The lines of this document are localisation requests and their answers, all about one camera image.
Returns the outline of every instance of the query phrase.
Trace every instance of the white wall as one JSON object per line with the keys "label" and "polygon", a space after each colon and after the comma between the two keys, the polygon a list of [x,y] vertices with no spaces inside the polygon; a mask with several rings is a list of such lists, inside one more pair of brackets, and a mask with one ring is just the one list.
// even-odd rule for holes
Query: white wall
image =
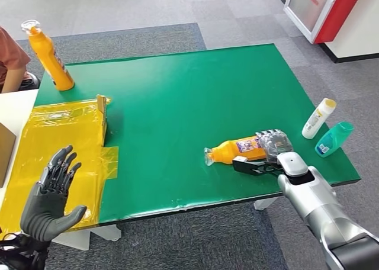
{"label": "white wall", "polygon": [[379,0],[358,0],[336,38],[325,44],[338,58],[379,53]]}

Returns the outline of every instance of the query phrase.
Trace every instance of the white bottle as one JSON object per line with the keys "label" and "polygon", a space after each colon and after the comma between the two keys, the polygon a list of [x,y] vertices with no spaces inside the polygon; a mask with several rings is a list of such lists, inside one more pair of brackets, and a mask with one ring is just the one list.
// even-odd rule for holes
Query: white bottle
{"label": "white bottle", "polygon": [[324,98],[312,115],[305,123],[301,132],[304,138],[313,139],[321,126],[336,107],[336,102]]}

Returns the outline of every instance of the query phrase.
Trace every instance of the orange bottle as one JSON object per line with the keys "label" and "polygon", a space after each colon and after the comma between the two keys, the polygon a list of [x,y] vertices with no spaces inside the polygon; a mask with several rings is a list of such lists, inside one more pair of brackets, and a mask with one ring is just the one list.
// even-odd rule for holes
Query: orange bottle
{"label": "orange bottle", "polygon": [[236,156],[245,156],[248,160],[265,159],[264,150],[258,143],[257,136],[225,141],[213,149],[205,148],[205,164],[211,165],[214,162],[222,162],[230,165]]}
{"label": "orange bottle", "polygon": [[55,52],[53,41],[45,35],[36,20],[26,20],[21,28],[29,35],[32,49],[48,72],[59,91],[66,91],[74,86],[74,81]]}

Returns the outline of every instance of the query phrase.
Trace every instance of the bottle label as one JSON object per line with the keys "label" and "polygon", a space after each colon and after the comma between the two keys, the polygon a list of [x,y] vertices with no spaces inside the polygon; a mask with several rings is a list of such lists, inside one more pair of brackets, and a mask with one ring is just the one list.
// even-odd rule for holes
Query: bottle label
{"label": "bottle label", "polygon": [[258,149],[260,145],[257,138],[250,138],[236,142],[239,151],[241,153],[248,152],[250,150]]}
{"label": "bottle label", "polygon": [[331,133],[325,135],[322,139],[322,143],[317,146],[317,150],[322,155],[328,152],[328,150],[330,150],[331,148],[333,148],[333,138],[331,137]]}
{"label": "bottle label", "polygon": [[54,57],[57,59],[57,61],[60,65],[60,67],[62,67],[62,69],[66,73],[67,72],[67,69],[64,66],[64,64],[62,62],[62,60],[60,60],[60,58],[58,57],[58,55],[57,55],[57,52],[54,51]]}
{"label": "bottle label", "polygon": [[312,129],[312,127],[313,127],[317,122],[319,122],[319,119],[320,119],[321,117],[322,117],[322,114],[319,109],[316,109],[315,112],[313,112],[310,117],[310,119],[308,120],[308,122],[307,122],[307,124],[305,125],[305,128],[307,131],[310,131],[310,129]]}

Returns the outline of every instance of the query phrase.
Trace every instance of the orange shirt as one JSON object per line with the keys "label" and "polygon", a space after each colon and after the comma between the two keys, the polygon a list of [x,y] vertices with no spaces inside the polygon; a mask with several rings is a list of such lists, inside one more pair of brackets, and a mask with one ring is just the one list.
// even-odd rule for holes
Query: orange shirt
{"label": "orange shirt", "polygon": [[[26,65],[30,58],[4,28],[0,27],[0,86],[5,80],[8,70]],[[26,73],[24,79],[30,79]]]}

